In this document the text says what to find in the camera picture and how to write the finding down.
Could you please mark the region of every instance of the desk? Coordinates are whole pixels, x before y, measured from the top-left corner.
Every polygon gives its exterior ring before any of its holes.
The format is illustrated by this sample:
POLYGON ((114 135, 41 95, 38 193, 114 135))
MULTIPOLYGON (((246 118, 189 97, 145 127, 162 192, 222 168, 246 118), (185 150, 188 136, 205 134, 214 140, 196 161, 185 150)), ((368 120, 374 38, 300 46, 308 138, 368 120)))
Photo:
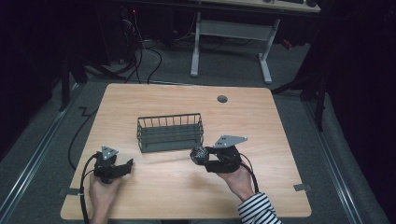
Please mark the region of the desk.
MULTIPOLYGON (((139 149, 138 117, 190 113, 201 113, 204 146, 213 146, 222 134, 248 137, 237 148, 252 162, 260 190, 268 195, 280 217, 311 214, 305 192, 293 187, 302 181, 272 94, 264 88, 110 84, 70 188, 79 187, 84 164, 106 145, 120 151, 116 164, 134 158, 111 218, 238 217, 239 199, 221 178, 191 161, 190 148, 144 154, 139 149), (218 102, 219 95, 225 95, 228 102, 218 102)), ((86 201, 91 216, 90 197, 86 201)), ((82 219, 77 195, 66 196, 61 216, 82 219)))
MULTIPOLYGON (((265 3, 262 0, 200 0, 201 2, 217 3, 217 4, 228 4, 236 5, 241 7, 265 7, 278 10, 292 10, 299 12, 315 12, 319 13, 319 6, 309 7, 307 4, 295 4, 289 2, 275 1, 274 3, 265 3)), ((259 61, 262 68, 262 75, 264 81, 267 84, 272 83, 270 71, 268 69, 267 57, 270 52, 271 46, 276 36, 276 31, 280 19, 276 19, 272 26, 245 24, 237 22, 227 21, 212 21, 212 20, 201 20, 201 13, 198 12, 195 28, 195 45, 192 54, 191 62, 191 76, 198 76, 199 68, 199 41, 200 35, 218 35, 233 38, 245 38, 266 41, 263 53, 260 53, 259 61)))

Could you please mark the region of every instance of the cable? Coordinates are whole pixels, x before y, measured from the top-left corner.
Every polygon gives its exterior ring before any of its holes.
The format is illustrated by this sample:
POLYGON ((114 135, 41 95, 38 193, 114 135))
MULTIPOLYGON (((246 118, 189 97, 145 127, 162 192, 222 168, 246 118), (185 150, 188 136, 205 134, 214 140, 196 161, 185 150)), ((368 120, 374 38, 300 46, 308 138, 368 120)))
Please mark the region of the cable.
POLYGON ((188 36, 188 37, 186 37, 186 38, 184 38, 182 40, 178 40, 177 42, 174 42, 174 44, 178 45, 178 46, 181 46, 181 47, 192 46, 195 43, 194 40, 189 40, 189 38, 192 38, 192 37, 193 37, 193 35, 192 36, 188 36))
MULTIPOLYGON (((206 40, 211 40, 211 39, 217 39, 217 37, 212 37, 212 38, 208 38, 208 37, 207 37, 207 38, 206 38, 206 40)), ((220 48, 223 44, 224 44, 224 38, 221 37, 221 38, 220 38, 219 44, 218 44, 217 46, 215 46, 214 48, 212 48, 212 49, 204 48, 204 47, 202 47, 201 44, 200 44, 200 48, 201 48, 201 49, 206 49, 206 50, 215 50, 215 49, 220 48)))
POLYGON ((88 174, 92 173, 93 170, 90 170, 87 174, 85 174, 84 178, 87 177, 88 174))
POLYGON ((139 51, 140 51, 139 64, 136 64, 136 65, 134 66, 134 67, 135 67, 134 71, 132 71, 131 75, 129 75, 129 76, 125 79, 124 83, 127 83, 127 82, 129 81, 129 79, 132 77, 132 75, 134 74, 134 72, 136 72, 137 80, 139 81, 139 84, 141 84, 141 82, 140 82, 140 77, 139 77, 139 75, 138 75, 138 73, 137 73, 137 68, 138 68, 138 67, 140 66, 140 64, 142 63, 143 53, 142 53, 142 49, 140 49, 139 51))
POLYGON ((137 30, 137 33, 139 34, 139 37, 140 37, 140 42, 143 40, 143 38, 142 38, 142 35, 140 34, 140 30, 139 30, 139 27, 137 26, 137 17, 136 17, 136 10, 134 9, 134 7, 133 7, 133 10, 134 10, 134 25, 136 26, 136 30, 137 30))
POLYGON ((157 67, 148 76, 148 84, 149 84, 149 80, 151 79, 151 76, 154 74, 155 71, 157 71, 157 69, 160 67, 161 63, 163 62, 163 57, 161 56, 161 54, 158 51, 156 51, 154 49, 148 49, 148 50, 151 50, 151 51, 157 53, 158 56, 160 56, 160 61, 159 61, 158 65, 157 65, 157 67))
POLYGON ((241 166, 245 167, 245 168, 250 172, 251 179, 253 180, 254 192, 255 192, 255 193, 260 192, 260 190, 259 190, 259 184, 257 183, 256 176, 255 176, 254 173, 253 173, 253 166, 251 165, 250 160, 249 160, 248 157, 246 157, 244 154, 242 154, 242 153, 239 153, 239 154, 240 154, 241 156, 245 157, 245 159, 247 159, 247 161, 248 161, 248 163, 249 163, 249 165, 250 165, 250 167, 248 167, 247 165, 245 165, 244 163, 241 162, 241 166))
POLYGON ((84 122, 82 122, 82 124, 79 126, 77 132, 75 133, 75 135, 73 136, 73 139, 69 145, 69 149, 67 150, 67 159, 69 160, 69 164, 72 167, 73 170, 76 170, 76 166, 73 164, 72 160, 71 160, 71 148, 73 146, 73 143, 76 141, 77 135, 79 134, 79 132, 82 130, 82 128, 84 127, 84 125, 87 123, 87 121, 94 115, 96 114, 96 112, 98 111, 98 109, 95 109, 85 120, 84 122))
POLYGON ((237 45, 237 46, 245 46, 248 44, 254 44, 254 43, 258 42, 258 40, 249 39, 245 43, 237 43, 237 42, 232 41, 233 39, 235 39, 235 38, 226 38, 224 40, 224 42, 227 44, 233 44, 233 45, 237 45))
POLYGON ((87 171, 88 164, 90 164, 91 160, 94 158, 98 157, 98 153, 92 155, 88 160, 87 163, 85 163, 84 170, 82 171, 81 174, 81 182, 79 183, 79 202, 81 204, 81 210, 82 210, 82 215, 84 217, 84 223, 85 224, 90 224, 90 221, 88 219, 88 213, 87 213, 87 206, 85 204, 85 197, 84 197, 84 179, 85 179, 85 172, 87 171))
MULTIPOLYGON (((131 70, 135 64, 136 64, 136 57, 134 56, 134 50, 136 49, 135 44, 138 43, 139 41, 135 41, 136 38, 134 37, 134 24, 129 21, 130 15, 126 17, 126 15, 122 18, 122 29, 123 29, 123 34, 125 35, 126 39, 126 50, 127 50, 127 61, 128 64, 121 68, 118 71, 111 72, 113 75, 119 75, 122 73, 125 73, 129 70, 131 70)), ((95 75, 95 76, 101 76, 101 75, 108 75, 107 73, 104 73, 101 70, 98 70, 96 67, 93 67, 96 71, 99 71, 99 73, 94 72, 90 70, 88 67, 85 67, 86 72, 95 75)))
POLYGON ((189 35, 189 34, 191 33, 192 27, 194 26, 194 22, 195 22, 196 16, 197 16, 197 13, 195 12, 195 13, 194 13, 194 16, 193 16, 193 18, 192 18, 192 22, 191 22, 191 26, 190 26, 189 31, 188 31, 183 37, 181 37, 181 38, 179 38, 179 39, 175 39, 174 41, 178 41, 178 40, 182 40, 182 39, 190 38, 191 36, 194 36, 194 35, 190 35, 190 36, 187 36, 187 35, 189 35))

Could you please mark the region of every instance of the striped sleeve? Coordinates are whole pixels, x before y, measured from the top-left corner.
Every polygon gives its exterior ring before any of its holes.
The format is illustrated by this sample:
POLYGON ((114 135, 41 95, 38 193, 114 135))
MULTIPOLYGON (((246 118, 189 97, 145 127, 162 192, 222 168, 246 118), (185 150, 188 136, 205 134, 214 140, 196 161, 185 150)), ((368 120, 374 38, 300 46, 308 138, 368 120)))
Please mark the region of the striped sleeve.
POLYGON ((264 193, 256 193, 238 206, 243 224, 280 224, 276 211, 264 193))

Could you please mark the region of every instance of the desk leg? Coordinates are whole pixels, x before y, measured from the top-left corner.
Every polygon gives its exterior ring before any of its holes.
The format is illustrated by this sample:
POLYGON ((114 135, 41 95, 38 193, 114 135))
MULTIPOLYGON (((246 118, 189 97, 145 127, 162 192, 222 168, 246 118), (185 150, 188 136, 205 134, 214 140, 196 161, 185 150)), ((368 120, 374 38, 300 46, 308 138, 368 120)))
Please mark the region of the desk leg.
POLYGON ((280 19, 275 20, 274 25, 271 29, 270 36, 267 41, 267 46, 265 48, 265 51, 264 51, 264 53, 259 54, 260 65, 262 66, 262 75, 264 76, 264 82, 267 84, 272 83, 271 74, 270 74, 270 71, 268 69, 268 64, 267 64, 267 57, 270 52, 271 46, 274 42, 274 38, 275 38, 277 27, 279 26, 279 23, 280 23, 280 19))
POLYGON ((191 62, 191 76, 198 77, 198 66, 199 66, 199 37, 201 32, 201 12, 197 12, 197 22, 195 28, 195 46, 194 52, 192 53, 191 62))

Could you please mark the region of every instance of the wire basket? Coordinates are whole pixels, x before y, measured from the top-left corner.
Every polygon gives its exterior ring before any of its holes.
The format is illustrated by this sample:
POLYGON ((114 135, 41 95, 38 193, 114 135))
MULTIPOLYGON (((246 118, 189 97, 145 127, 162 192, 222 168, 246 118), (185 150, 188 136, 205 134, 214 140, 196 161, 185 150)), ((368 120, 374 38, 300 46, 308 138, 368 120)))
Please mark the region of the wire basket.
POLYGON ((140 117, 136 137, 142 152, 201 147, 204 142, 201 114, 140 117))

